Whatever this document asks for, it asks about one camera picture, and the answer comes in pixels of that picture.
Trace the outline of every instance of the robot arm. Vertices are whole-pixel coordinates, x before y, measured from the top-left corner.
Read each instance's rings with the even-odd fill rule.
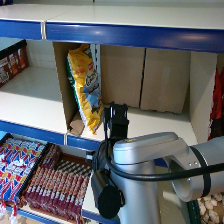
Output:
[[[127,139],[127,106],[116,105],[114,109],[112,104],[107,111],[111,113],[104,114],[105,142],[95,153],[95,158],[101,159],[94,160],[99,163],[96,167],[103,169],[95,169],[91,180],[96,207],[100,213],[104,210],[102,216],[112,218],[121,207],[122,224],[137,223],[135,217],[140,213],[145,223],[160,223],[156,181],[171,180],[185,202],[224,190],[224,137],[191,147],[173,132]],[[112,133],[109,139],[107,126]],[[170,172],[155,174],[157,158],[166,161]]]

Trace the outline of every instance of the blue shelf edge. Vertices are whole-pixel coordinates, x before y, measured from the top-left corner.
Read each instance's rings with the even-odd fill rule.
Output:
[[[224,53],[224,30],[46,23],[51,41]]]
[[[6,210],[9,211],[9,212],[12,212],[12,207],[11,206],[6,206]],[[60,224],[59,222],[55,222],[55,221],[52,221],[50,219],[43,218],[41,216],[38,216],[38,215],[35,215],[35,214],[32,214],[32,213],[23,211],[21,209],[17,209],[17,214],[18,215],[21,215],[23,217],[26,217],[28,219],[33,219],[33,220],[35,220],[37,222],[40,222],[40,223],[45,223],[45,224]]]
[[[67,145],[75,148],[84,149],[86,151],[95,151],[100,145],[100,142],[68,135]]]
[[[0,37],[42,40],[41,22],[0,19]]]
[[[27,127],[19,124],[9,123],[0,120],[0,130],[12,134],[18,134],[35,138],[59,145],[64,145],[64,134],[45,131],[37,128]]]
[[[100,223],[106,223],[106,224],[120,224],[120,222],[112,220],[112,219],[105,219],[100,215],[94,214],[89,211],[82,210],[82,217],[86,219],[92,219]]]

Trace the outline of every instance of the yellow snack bag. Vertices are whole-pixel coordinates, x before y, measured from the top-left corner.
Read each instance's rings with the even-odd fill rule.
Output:
[[[89,44],[69,50],[67,70],[83,123],[95,133],[100,123],[103,103]]]

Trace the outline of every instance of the shelf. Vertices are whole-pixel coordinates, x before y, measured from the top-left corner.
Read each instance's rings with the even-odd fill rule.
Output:
[[[45,21],[70,10],[69,6],[15,4],[0,7],[0,36],[41,40]]]
[[[67,126],[57,73],[29,67],[0,89],[0,130],[64,145]]]
[[[224,52],[224,4],[106,3],[71,6],[47,20],[52,41]]]
[[[160,113],[156,111],[142,111],[137,108],[128,109],[128,138],[153,134],[158,132],[175,132],[183,138],[188,145],[197,144],[189,115],[185,112],[181,115],[173,113]],[[93,135],[88,128],[85,128],[80,137],[68,135],[68,146],[85,148],[91,150],[96,148],[104,140],[103,125]]]
[[[15,4],[0,8],[0,36],[224,53],[223,20],[223,3]]]
[[[156,167],[156,173],[166,173],[167,169]],[[162,224],[190,224],[186,203],[182,202],[174,193],[171,182],[158,182],[158,198]],[[95,208],[91,184],[89,183],[82,207],[82,216],[105,224],[119,224],[117,220],[106,220],[100,216]]]
[[[12,212],[12,207],[6,206],[6,210]],[[28,219],[33,219],[40,223],[47,223],[47,224],[71,224],[70,222],[66,222],[62,219],[45,215],[44,213],[33,211],[29,208],[28,205],[24,206],[22,209],[17,209],[17,214]]]

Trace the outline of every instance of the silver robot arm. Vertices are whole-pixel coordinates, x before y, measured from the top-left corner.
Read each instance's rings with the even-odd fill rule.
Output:
[[[166,132],[118,141],[113,148],[113,164],[129,174],[155,174],[154,159],[164,158],[170,172],[206,167],[224,161],[224,137],[187,146],[175,133]],[[111,172],[111,177],[125,197],[120,209],[122,224],[161,223],[156,182],[130,180]],[[178,197],[191,201],[224,191],[224,171],[172,181]]]

